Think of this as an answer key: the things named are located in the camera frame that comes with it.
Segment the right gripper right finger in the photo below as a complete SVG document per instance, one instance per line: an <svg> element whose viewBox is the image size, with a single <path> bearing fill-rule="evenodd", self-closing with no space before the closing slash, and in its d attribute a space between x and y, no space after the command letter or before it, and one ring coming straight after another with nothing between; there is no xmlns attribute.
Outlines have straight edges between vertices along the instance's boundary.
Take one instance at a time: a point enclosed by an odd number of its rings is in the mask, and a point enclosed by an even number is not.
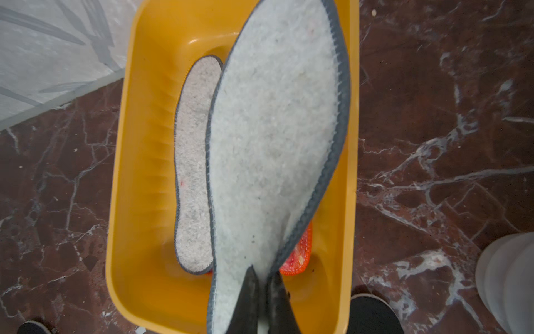
<svg viewBox="0 0 534 334"><path fill-rule="evenodd" d="M269 334L301 334L279 271L268 281L266 301Z"/></svg>

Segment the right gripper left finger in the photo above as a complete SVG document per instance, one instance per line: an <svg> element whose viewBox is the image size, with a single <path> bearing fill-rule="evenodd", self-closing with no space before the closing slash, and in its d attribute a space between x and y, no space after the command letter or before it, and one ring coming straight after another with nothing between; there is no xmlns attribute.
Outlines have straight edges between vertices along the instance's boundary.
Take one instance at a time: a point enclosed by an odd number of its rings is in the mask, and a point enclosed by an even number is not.
<svg viewBox="0 0 534 334"><path fill-rule="evenodd" d="M257 334L261 285L253 266L246 270L226 334Z"/></svg>

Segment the red insole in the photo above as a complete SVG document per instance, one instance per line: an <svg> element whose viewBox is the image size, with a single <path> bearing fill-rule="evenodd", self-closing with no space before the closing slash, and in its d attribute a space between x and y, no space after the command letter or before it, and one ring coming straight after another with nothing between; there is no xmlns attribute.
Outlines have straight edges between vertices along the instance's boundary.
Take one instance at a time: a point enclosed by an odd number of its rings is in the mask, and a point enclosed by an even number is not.
<svg viewBox="0 0 534 334"><path fill-rule="evenodd" d="M300 238L299 243L297 243L290 256L280 268L282 275L295 276L306 270L312 251L312 226L313 224L310 222L305 233Z"/></svg>

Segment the black insole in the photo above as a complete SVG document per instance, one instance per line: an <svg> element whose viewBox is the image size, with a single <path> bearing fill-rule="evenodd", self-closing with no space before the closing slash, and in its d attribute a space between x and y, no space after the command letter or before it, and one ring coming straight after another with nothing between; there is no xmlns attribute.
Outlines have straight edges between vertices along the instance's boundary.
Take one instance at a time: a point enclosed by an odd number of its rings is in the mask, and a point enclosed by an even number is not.
<svg viewBox="0 0 534 334"><path fill-rule="evenodd" d="M350 300L347 334L404 334L388 302L373 294L356 294Z"/></svg>
<svg viewBox="0 0 534 334"><path fill-rule="evenodd" d="M43 323L29 320L18 327L17 334L51 334L51 331Z"/></svg>

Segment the grey insole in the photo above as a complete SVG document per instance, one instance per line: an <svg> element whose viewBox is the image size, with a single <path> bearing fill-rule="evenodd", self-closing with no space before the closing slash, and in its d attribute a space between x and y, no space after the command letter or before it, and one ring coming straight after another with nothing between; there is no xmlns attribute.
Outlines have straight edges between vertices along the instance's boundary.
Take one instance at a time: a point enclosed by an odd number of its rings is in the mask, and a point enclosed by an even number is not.
<svg viewBox="0 0 534 334"><path fill-rule="evenodd" d="M206 274L213 265L205 139L211 101L221 72L222 62L218 57L197 60L186 75L175 111L174 245L178 263L193 275Z"/></svg>
<svg viewBox="0 0 534 334"><path fill-rule="evenodd" d="M216 87L207 128L214 255L207 331L224 333L246 272L267 320L268 280L312 220L350 115L348 51L333 1L260 1Z"/></svg>

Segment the yellow plastic storage box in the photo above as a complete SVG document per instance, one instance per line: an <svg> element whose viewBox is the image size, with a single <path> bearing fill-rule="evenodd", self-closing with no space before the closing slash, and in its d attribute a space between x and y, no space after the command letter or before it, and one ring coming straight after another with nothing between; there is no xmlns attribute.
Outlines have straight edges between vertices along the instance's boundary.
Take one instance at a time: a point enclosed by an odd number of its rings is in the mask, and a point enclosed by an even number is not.
<svg viewBox="0 0 534 334"><path fill-rule="evenodd" d="M157 333L205 333L211 275L174 250L175 110L193 64L228 57L254 1L144 1L133 20L111 194L107 287L119 312ZM345 333L350 314L357 192L360 50L357 1L338 1L351 107L337 169L313 218L307 270L284 279L303 333Z"/></svg>

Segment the potted artificial plant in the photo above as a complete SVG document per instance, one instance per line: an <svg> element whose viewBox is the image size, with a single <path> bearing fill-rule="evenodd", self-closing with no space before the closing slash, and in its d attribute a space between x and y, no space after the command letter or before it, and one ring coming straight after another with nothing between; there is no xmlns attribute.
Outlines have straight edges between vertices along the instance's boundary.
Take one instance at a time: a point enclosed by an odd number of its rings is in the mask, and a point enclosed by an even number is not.
<svg viewBox="0 0 534 334"><path fill-rule="evenodd" d="M478 259L476 288L506 333L532 333L533 233L492 242Z"/></svg>

